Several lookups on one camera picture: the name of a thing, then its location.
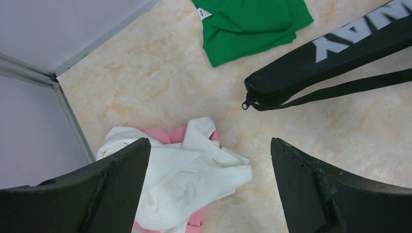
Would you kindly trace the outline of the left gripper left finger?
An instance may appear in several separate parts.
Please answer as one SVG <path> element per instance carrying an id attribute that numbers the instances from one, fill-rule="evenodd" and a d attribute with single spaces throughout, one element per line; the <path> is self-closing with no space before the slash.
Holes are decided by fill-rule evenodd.
<path id="1" fill-rule="evenodd" d="M 140 138 L 78 170 L 0 192 L 3 233 L 130 233 L 149 163 Z"/>

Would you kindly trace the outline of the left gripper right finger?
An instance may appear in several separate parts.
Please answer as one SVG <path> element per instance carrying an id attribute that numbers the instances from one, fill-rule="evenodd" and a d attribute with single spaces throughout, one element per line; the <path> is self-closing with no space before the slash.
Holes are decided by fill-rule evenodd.
<path id="1" fill-rule="evenodd" d="M 271 157 L 291 233 L 409 233 L 412 191 L 355 175 L 280 138 Z"/>

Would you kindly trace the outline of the black racket bag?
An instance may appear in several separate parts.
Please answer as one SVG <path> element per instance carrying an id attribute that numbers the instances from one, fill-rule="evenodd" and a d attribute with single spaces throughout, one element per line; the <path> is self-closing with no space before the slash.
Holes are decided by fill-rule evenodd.
<path id="1" fill-rule="evenodd" d="M 411 69 L 358 79 L 293 99 L 303 89 L 381 59 L 412 44 L 412 3 L 392 0 L 310 41 L 252 73 L 244 81 L 243 109 L 284 109 L 410 82 Z"/>

